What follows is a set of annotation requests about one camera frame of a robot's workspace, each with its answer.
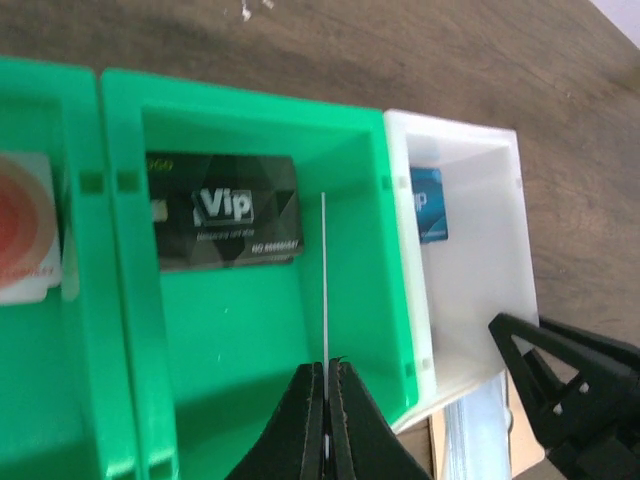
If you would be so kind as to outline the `beige card holder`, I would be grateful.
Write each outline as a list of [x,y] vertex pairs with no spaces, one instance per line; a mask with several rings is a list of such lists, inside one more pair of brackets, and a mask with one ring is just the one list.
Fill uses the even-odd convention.
[[545,457],[507,372],[398,439],[434,479],[513,479]]

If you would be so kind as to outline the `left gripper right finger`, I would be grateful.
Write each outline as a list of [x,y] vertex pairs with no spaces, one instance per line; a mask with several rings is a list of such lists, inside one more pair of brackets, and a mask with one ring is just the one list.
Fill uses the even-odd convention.
[[329,361],[327,479],[428,479],[402,446],[350,362]]

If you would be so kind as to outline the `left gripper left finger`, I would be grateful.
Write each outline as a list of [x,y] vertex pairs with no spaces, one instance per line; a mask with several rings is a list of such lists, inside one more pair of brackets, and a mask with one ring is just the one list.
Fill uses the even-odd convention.
[[267,425],[230,479],[321,479],[324,374],[319,362],[296,369]]

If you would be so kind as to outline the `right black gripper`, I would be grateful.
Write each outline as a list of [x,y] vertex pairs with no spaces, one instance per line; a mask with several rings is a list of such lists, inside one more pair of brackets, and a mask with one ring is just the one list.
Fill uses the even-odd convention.
[[639,476],[639,350],[551,319],[489,331],[546,459],[567,479]]

